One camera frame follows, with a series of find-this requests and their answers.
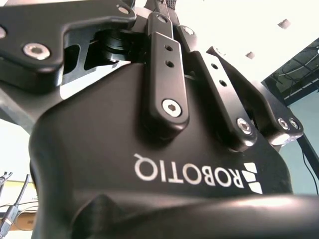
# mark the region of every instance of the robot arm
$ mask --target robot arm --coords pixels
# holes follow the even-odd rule
[[[33,238],[317,235],[317,199],[274,196],[292,189],[273,145],[302,124],[169,16],[120,0],[0,8],[1,92],[31,131]]]

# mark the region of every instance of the metal frame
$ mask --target metal frame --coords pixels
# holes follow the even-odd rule
[[[307,96],[311,92],[315,91],[317,87],[314,84],[308,85],[306,88],[300,91],[300,93],[296,93],[293,98],[289,97],[287,100],[284,99],[283,95],[277,88],[276,82],[271,79],[266,79],[264,85],[267,86],[269,91],[283,104],[286,106],[291,105],[292,103],[300,100],[301,98]],[[316,174],[317,178],[319,179],[319,157],[312,147],[312,144],[309,142],[306,134],[304,133],[303,136],[297,139],[297,142],[302,149],[303,153],[305,154],[310,166],[312,167],[314,173]]]

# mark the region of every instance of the black metal plate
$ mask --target black metal plate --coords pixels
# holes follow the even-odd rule
[[[292,192],[283,159],[259,133],[256,144],[243,153],[231,152],[216,140],[210,123],[216,116],[201,97],[207,89],[200,81],[185,79],[188,127],[172,141],[150,135],[141,124],[144,70],[143,64],[124,66],[51,108],[37,122],[30,139],[30,156],[40,203],[36,234],[42,238],[51,238],[46,232],[57,226],[59,238],[68,238],[64,230],[76,212],[100,194],[126,212],[254,194],[241,173],[248,162],[256,164],[256,180],[264,194]],[[157,165],[153,181],[136,175],[135,154]],[[162,181],[160,160],[165,164],[166,182]],[[173,176],[172,162],[183,183],[168,182]],[[190,184],[182,175],[186,164],[200,170],[210,166],[213,172],[222,167],[232,183],[222,187],[215,179],[216,186],[208,186],[202,174],[199,184]],[[244,188],[235,186],[229,169],[239,170]],[[147,163],[141,171],[145,176],[153,173]],[[187,174],[196,179],[194,169]],[[220,174],[220,180],[228,181],[225,173]]]
[[[120,12],[118,6],[129,13]],[[63,48],[85,41],[88,46],[95,32],[129,29],[135,19],[120,0],[1,7],[0,25],[7,35],[0,39],[0,79],[30,92],[48,92],[62,82]],[[72,39],[75,29],[83,30],[81,41]],[[28,43],[43,44],[50,56],[44,60],[26,56],[22,49]]]

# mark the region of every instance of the white ceiling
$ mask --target white ceiling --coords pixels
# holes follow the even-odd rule
[[[218,46],[249,80],[262,81],[319,38],[316,0],[177,0],[180,24],[204,49]],[[287,19],[290,26],[278,23]],[[253,59],[245,55],[253,52]]]

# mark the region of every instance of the cable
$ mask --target cable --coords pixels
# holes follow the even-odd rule
[[[26,203],[19,203],[19,206],[20,205],[25,205],[25,204],[31,204],[31,203],[38,203],[39,201],[33,201],[33,202],[26,202]],[[0,208],[5,208],[5,207],[10,207],[10,206],[13,206],[13,204],[5,204],[5,205],[1,205]]]
[[[16,202],[14,203],[15,206],[18,206],[18,205],[19,205],[19,203],[20,203],[20,201],[21,201],[21,198],[22,198],[22,196],[23,196],[23,194],[24,194],[24,192],[25,192],[25,189],[26,189],[26,187],[28,186],[29,178],[30,178],[30,174],[27,174],[27,175],[26,175],[26,178],[25,178],[25,182],[24,182],[23,187],[22,187],[22,189],[21,189],[21,192],[20,192],[18,198],[16,199]]]
[[[4,187],[4,183],[0,186],[0,198],[1,198],[1,193],[2,193],[3,187]]]
[[[29,209],[35,208],[35,207],[37,207],[37,206],[28,207],[28,208],[22,210],[21,212],[19,212],[19,214],[16,216],[15,221],[14,221],[14,225],[15,225],[16,228],[18,228],[20,231],[24,231],[24,232],[29,232],[29,231],[32,230],[32,229],[29,229],[29,230],[22,229],[22,228],[18,225],[17,221],[18,221],[18,218],[20,217],[21,214],[23,214],[23,213],[27,212]]]
[[[308,65],[309,63],[311,63],[319,54],[317,53],[313,58],[311,58],[304,66]],[[278,76],[285,76],[285,75],[290,75],[291,73],[294,73],[302,68],[304,68],[304,66],[301,66],[301,67],[298,67],[292,71],[289,71],[289,72],[286,72],[286,73],[283,73],[283,74],[279,74]]]
[[[317,195],[319,195],[318,186],[317,186],[317,182],[316,182],[316,180],[315,180],[315,177],[314,177],[313,173],[310,171],[308,165],[306,164],[305,154],[304,154],[303,151],[302,151],[302,153],[303,153],[304,164],[305,164],[306,168],[308,169],[309,173],[311,174],[311,176],[312,176],[312,178],[313,178],[313,180],[314,180],[315,187],[316,187],[316,192],[317,192]]]
[[[13,205],[9,206],[9,208],[7,209],[7,211],[5,212],[5,214],[1,220],[0,239],[4,238],[8,234],[11,226],[13,225],[13,223],[16,219],[16,216],[19,213],[18,205],[19,205],[21,198],[23,197],[23,194],[25,192],[25,189],[28,185],[29,178],[30,178],[30,175],[27,174],[27,176],[25,178],[25,182],[24,182],[23,187],[21,189],[21,192],[20,192],[18,198],[16,199],[16,202]]]
[[[9,174],[4,174],[3,176],[0,177],[0,186],[2,186],[8,179],[11,177],[13,173]]]

